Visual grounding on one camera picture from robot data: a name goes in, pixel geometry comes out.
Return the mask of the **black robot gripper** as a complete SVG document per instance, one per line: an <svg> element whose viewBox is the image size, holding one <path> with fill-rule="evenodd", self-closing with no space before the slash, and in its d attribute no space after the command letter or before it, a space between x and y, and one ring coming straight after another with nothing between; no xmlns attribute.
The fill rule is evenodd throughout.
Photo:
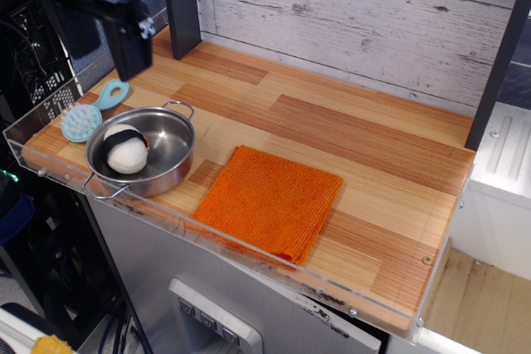
<svg viewBox="0 0 531 354"><path fill-rule="evenodd" d="M68 53L79 58L101 45L96 19L110 22L106 38L121 80L153 63L153 19L144 0L42 0Z"/></svg>

